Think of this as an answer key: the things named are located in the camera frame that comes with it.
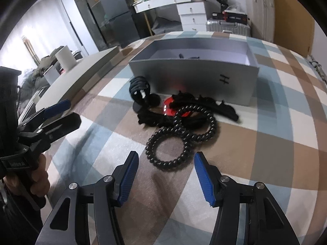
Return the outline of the person's left hand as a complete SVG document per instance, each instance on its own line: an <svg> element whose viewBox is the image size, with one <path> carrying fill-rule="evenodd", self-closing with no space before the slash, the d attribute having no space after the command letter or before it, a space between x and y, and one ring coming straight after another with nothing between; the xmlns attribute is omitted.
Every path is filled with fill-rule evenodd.
<svg viewBox="0 0 327 245"><path fill-rule="evenodd" d="M50 182L46 171L46 157L41 154L37 160L36 170L28 171L26 175L7 175L4 183L9 191L17 196L24 196L38 210L45 206L45 195L49 192Z"/></svg>

